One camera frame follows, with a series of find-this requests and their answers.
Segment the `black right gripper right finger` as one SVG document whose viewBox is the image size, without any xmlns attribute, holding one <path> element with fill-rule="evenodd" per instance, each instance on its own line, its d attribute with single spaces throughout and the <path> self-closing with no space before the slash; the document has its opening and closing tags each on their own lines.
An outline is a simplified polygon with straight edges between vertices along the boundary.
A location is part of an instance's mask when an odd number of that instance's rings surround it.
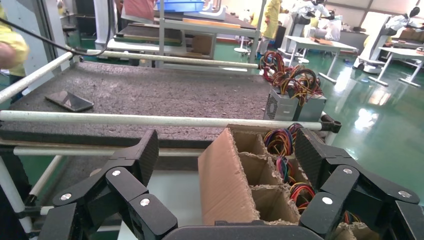
<svg viewBox="0 0 424 240">
<path fill-rule="evenodd" d="M 301 227 L 329 240 L 349 212 L 383 240 L 420 238 L 420 198 L 412 190 L 366 170 L 307 128 L 297 130 L 294 153 L 316 190 L 301 214 Z"/>
</svg>

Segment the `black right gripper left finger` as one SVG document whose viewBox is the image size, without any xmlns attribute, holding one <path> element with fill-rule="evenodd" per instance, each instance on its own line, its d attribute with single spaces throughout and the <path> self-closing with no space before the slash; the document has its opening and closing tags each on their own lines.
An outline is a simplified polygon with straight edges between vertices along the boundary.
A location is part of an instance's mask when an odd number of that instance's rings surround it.
<svg viewBox="0 0 424 240">
<path fill-rule="evenodd" d="M 161 240 L 178 220 L 147 188 L 159 157 L 156 130 L 139 143 L 116 150 L 99 172 L 63 190 L 54 199 L 54 240 L 87 240 L 119 215 L 139 240 Z"/>
</svg>

